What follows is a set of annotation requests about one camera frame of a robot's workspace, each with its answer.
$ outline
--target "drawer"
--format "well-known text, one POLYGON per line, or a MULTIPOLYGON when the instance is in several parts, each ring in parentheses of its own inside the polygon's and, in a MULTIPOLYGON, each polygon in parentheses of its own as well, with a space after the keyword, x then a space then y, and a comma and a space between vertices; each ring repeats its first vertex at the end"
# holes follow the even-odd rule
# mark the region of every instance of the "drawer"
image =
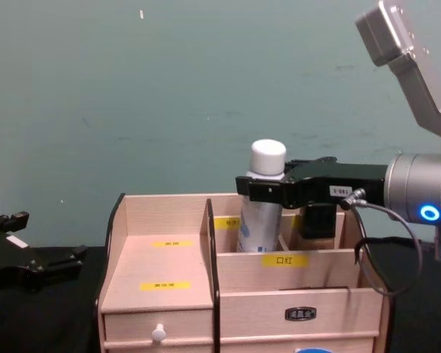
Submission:
MULTIPOLYGON (((222 338, 270 335, 379 335, 382 296, 370 288, 226 293, 220 300, 222 338), (286 310, 312 307, 313 318, 289 321, 286 310)), ((297 319, 309 313, 297 312, 297 319)))
MULTIPOLYGON (((221 353, 294 353, 297 349, 326 349, 331 353, 372 353, 372 338, 348 340, 302 340, 264 343, 228 343, 220 348, 221 353)), ((110 349, 109 353, 213 353, 211 346, 159 346, 140 349, 110 349)))
POLYGON ((212 337, 211 310, 180 310, 106 314, 106 341, 152 340, 152 331, 158 324, 164 326, 167 339, 212 337))

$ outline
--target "blue led light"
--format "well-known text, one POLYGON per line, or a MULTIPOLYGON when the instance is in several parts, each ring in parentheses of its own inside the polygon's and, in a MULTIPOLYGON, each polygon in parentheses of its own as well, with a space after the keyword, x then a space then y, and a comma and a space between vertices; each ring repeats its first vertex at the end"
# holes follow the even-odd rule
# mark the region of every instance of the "blue led light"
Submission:
POLYGON ((423 206, 420 210, 421 216, 427 221, 437 221, 440 219, 440 212, 435 206, 423 206))

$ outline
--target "white cap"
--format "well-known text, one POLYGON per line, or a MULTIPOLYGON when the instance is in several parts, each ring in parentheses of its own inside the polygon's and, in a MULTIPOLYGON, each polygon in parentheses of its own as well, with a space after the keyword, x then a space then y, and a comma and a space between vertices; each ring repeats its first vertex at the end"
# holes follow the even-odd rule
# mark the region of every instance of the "white cap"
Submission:
POLYGON ((262 175, 284 172, 286 146, 275 140, 257 140, 251 145, 250 171, 262 175))

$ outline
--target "teal wall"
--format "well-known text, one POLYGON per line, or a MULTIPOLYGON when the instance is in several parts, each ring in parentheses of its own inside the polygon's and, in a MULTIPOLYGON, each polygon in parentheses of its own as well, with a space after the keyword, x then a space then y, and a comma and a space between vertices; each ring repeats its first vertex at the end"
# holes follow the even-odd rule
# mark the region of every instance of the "teal wall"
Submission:
MULTIPOLYGON (((441 152, 365 51, 374 2, 1 0, 0 211, 31 213, 32 245, 101 245, 119 193, 234 191, 257 138, 349 163, 441 152)), ((411 3, 441 69, 441 0, 411 3)))

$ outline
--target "white label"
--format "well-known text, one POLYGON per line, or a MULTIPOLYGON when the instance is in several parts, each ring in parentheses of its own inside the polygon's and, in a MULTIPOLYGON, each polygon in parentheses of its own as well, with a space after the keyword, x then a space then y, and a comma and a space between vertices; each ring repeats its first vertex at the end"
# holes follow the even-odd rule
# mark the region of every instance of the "white label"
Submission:
POLYGON ((16 246, 19 246, 20 248, 24 249, 28 247, 28 244, 26 244, 24 241, 22 241, 21 239, 18 239, 16 236, 14 235, 9 235, 7 236, 7 240, 11 241, 12 243, 14 243, 16 246))
POLYGON ((351 186, 336 186, 330 185, 330 196, 336 197, 346 197, 353 193, 353 188, 351 186))

